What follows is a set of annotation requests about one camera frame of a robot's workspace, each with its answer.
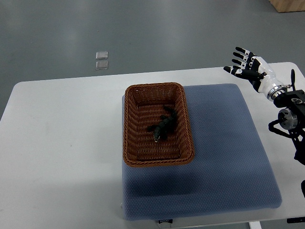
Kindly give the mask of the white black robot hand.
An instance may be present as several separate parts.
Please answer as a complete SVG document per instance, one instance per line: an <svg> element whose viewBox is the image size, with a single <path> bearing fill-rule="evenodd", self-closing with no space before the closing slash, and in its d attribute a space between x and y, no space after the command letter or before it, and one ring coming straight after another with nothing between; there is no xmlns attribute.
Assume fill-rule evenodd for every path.
<svg viewBox="0 0 305 229"><path fill-rule="evenodd" d="M284 83L280 82L271 66L260 56L241 47L236 47L232 59L234 66L225 66L224 70L231 75L248 80L254 90L262 93L270 101L287 92Z"/></svg>

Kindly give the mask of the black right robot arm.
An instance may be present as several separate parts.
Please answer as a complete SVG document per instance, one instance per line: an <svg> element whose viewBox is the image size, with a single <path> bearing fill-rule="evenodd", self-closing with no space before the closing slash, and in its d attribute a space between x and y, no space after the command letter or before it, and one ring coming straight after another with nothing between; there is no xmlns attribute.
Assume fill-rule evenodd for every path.
<svg viewBox="0 0 305 229"><path fill-rule="evenodd" d="M290 138L296 152L294 159L305 164L305 92L294 90L278 95L274 105L281 110L268 124L269 131Z"/></svg>

